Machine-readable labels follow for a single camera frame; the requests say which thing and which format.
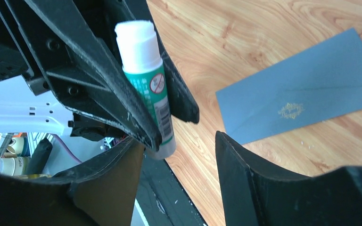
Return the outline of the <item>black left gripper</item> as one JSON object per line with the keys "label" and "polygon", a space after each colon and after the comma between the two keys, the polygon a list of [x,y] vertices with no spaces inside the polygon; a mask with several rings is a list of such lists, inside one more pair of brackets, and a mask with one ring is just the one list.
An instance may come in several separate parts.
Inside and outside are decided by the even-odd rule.
{"label": "black left gripper", "polygon": [[121,69],[105,0],[7,0],[0,16],[0,82],[21,76],[35,95],[51,90],[70,111],[152,150],[161,134]]}

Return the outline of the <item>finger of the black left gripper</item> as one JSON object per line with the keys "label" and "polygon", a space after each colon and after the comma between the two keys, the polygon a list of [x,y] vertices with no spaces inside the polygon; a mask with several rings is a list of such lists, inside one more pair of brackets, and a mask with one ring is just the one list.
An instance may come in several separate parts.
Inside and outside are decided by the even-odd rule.
{"label": "finger of the black left gripper", "polygon": [[[111,30],[114,30],[119,22],[154,21],[146,0],[105,0],[103,3]],[[171,114],[184,122],[198,124],[199,106],[166,51],[156,25],[154,25],[154,30],[157,35],[159,53],[163,59]]]}

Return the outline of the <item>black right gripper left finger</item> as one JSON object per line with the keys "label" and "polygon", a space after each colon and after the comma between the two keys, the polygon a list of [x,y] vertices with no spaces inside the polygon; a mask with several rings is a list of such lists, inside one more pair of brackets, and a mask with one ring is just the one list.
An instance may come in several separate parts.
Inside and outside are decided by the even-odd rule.
{"label": "black right gripper left finger", "polygon": [[0,174],[0,226],[128,226],[144,145],[128,137],[48,178]]}

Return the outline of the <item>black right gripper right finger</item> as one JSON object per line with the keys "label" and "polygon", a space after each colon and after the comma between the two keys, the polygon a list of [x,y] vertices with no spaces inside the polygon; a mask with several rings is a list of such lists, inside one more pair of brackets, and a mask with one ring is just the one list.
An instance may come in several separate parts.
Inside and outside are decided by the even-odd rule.
{"label": "black right gripper right finger", "polygon": [[228,226],[362,226],[362,166],[309,177],[215,134],[215,155]]}

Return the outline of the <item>green white glue stick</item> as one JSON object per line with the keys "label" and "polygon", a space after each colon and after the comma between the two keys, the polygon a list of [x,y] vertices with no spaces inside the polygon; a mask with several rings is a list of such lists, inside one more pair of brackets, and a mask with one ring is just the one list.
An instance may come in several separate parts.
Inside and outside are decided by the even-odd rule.
{"label": "green white glue stick", "polygon": [[141,96],[161,133],[159,150],[148,150],[147,154],[155,160],[168,158],[176,150],[176,139],[154,24],[149,20],[120,22],[115,26],[115,33],[125,76]]}

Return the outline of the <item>grey-blue paper envelope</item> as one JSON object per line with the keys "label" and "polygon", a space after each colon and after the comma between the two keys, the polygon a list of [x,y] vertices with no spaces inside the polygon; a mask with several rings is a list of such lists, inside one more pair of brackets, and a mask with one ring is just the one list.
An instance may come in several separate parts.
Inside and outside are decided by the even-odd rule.
{"label": "grey-blue paper envelope", "polygon": [[351,28],[216,92],[240,144],[362,110],[362,40]]}

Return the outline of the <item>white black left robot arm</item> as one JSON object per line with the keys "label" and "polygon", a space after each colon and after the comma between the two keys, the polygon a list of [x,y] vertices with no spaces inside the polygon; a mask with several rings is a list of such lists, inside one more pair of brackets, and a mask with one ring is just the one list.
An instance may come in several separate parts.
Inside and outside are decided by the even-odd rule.
{"label": "white black left robot arm", "polygon": [[0,0],[0,133],[98,141],[128,134],[153,151],[168,124],[127,79],[124,21],[153,18],[144,0]]}

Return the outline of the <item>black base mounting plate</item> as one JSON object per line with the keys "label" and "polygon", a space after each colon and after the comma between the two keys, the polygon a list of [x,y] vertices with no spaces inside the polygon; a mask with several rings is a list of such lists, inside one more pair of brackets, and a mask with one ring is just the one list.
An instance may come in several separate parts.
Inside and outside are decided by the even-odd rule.
{"label": "black base mounting plate", "polygon": [[165,160],[143,155],[136,201],[149,226],[207,225]]}

